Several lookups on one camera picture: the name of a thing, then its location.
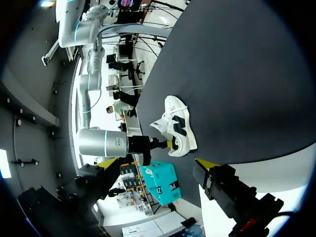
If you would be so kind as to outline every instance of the bolt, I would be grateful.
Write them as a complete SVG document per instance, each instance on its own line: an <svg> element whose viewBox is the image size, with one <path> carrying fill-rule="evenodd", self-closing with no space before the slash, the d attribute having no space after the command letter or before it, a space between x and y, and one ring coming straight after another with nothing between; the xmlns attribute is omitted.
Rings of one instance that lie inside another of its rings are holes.
<svg viewBox="0 0 316 237"><path fill-rule="evenodd" d="M78 198L77 194L70 194L69 195L70 200L75 200Z"/></svg>

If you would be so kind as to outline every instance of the teal box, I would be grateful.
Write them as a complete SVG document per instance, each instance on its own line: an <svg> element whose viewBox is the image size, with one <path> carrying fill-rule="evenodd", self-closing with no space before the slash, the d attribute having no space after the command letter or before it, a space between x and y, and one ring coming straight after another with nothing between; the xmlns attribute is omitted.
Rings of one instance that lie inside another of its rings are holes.
<svg viewBox="0 0 316 237"><path fill-rule="evenodd" d="M167 205L181 198L179 182L172 163L153 160L141 166L146 187L160 205Z"/></svg>

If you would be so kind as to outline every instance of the red component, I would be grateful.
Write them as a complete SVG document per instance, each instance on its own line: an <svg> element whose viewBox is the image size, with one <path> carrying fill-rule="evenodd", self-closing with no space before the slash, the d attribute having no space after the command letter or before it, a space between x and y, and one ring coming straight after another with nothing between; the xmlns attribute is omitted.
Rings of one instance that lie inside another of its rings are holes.
<svg viewBox="0 0 316 237"><path fill-rule="evenodd" d="M240 231L244 231L244 230L246 230L248 227L253 226L253 225L256 224L256 223L257 223L257 220L255 220L255 219L253 219L253 218L250 218L249 221L247 222L247 224L246 224L244 227L242 227Z"/></svg>

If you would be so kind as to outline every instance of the shoelace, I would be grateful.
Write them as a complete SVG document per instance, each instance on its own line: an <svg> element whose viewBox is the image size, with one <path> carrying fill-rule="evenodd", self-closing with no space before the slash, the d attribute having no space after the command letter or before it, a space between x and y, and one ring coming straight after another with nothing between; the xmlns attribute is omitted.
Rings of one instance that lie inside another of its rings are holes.
<svg viewBox="0 0 316 237"><path fill-rule="evenodd" d="M178 108L178 109L174 109L174 106L171 108L171 110L169 111L166 111L163 113L162 115L162 118L164 117L168 117L168 124L169 126L171 125L171 119L172 119L172 116L170 116L171 114L175 113L175 112L178 112L178 111L181 111L181 110L185 110L187 109L188 106L185 106L185 107L181 107L181 108Z"/></svg>

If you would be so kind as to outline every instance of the office chair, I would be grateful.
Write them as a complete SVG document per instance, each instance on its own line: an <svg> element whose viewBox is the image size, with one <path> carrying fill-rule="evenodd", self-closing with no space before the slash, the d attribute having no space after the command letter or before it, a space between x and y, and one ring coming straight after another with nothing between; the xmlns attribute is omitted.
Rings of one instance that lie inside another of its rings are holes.
<svg viewBox="0 0 316 237"><path fill-rule="evenodd" d="M128 63L121 63L121 62L113 62L109 63L109 69L115 69L119 71L125 72L128 69L127 75L121 75L121 77L128 76L128 79L133 80L135 79L134 73L136 72L136 75L139 80L142 80L142 78L139 77L139 74L145 74L144 72L140 71L140 65L144 63L144 61L141 61L140 63L137 63L136 69L134 68L133 64L131 62Z"/></svg>
<svg viewBox="0 0 316 237"><path fill-rule="evenodd" d="M116 54L110 54L110 55L107 55L107 63L113 63L116 61Z"/></svg>

